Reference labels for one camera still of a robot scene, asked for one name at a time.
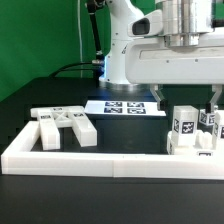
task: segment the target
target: white block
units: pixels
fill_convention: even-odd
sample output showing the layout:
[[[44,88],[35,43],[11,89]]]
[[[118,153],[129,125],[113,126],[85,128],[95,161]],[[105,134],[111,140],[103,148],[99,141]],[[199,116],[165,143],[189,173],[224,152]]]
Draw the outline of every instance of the white block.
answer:
[[[212,135],[209,132],[198,132],[197,140],[202,149],[212,149]]]
[[[206,126],[214,125],[215,113],[205,113],[205,110],[200,110],[199,114],[199,123],[204,124]]]
[[[174,143],[171,141],[171,136],[172,136],[172,131],[169,131],[168,132],[168,135],[167,135],[167,152],[169,155],[174,155]]]
[[[97,145],[97,131],[91,121],[83,112],[68,112],[68,117],[73,120],[72,129],[81,147]]]
[[[60,149],[60,134],[50,109],[38,111],[37,119],[40,122],[43,150]]]
[[[198,110],[192,106],[175,106],[171,140],[177,146],[195,144]]]
[[[218,110],[215,113],[212,144],[214,149],[224,150],[224,110]]]

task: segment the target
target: white platform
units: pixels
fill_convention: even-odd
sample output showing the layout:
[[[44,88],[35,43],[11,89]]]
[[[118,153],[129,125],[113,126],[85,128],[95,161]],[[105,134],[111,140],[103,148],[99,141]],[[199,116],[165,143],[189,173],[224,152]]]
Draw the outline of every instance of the white platform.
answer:
[[[38,121],[30,121],[2,154],[3,174],[224,179],[220,155],[31,152],[39,136]]]

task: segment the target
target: white foam block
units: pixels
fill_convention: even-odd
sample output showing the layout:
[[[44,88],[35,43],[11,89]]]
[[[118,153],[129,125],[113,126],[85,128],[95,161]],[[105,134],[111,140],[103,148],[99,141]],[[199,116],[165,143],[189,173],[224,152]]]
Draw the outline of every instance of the white foam block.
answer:
[[[43,150],[60,149],[60,134],[50,110],[38,111]]]
[[[175,106],[171,140],[177,146],[195,145],[198,110],[192,106]]]
[[[97,145],[97,131],[83,112],[69,110],[68,117],[73,121],[72,129],[81,147]]]
[[[212,132],[213,148],[224,150],[224,110],[215,113],[215,124]]]
[[[2,173],[8,173],[10,155],[30,152],[40,136],[40,124],[38,121],[29,121],[18,136],[1,155]]]

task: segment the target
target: black cable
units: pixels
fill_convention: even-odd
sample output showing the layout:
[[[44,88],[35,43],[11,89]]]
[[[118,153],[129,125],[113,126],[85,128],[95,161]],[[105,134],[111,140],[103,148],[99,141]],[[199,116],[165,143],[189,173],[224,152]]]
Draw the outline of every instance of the black cable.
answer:
[[[79,63],[68,64],[68,65],[65,65],[65,66],[59,68],[55,72],[51,73],[49,75],[49,77],[54,78],[58,73],[60,73],[61,71],[65,70],[67,68],[71,68],[71,67],[74,67],[74,66],[80,66],[80,65],[90,65],[90,64],[92,64],[92,62],[79,62]]]

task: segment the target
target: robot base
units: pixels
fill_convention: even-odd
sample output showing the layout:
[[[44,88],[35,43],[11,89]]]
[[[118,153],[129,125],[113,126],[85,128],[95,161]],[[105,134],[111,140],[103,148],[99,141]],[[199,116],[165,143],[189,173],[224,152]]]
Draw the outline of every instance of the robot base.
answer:
[[[107,88],[117,91],[125,91],[125,92],[136,92],[140,90],[150,89],[150,85],[148,84],[119,84],[112,83],[103,79],[99,80],[99,86],[101,88]]]

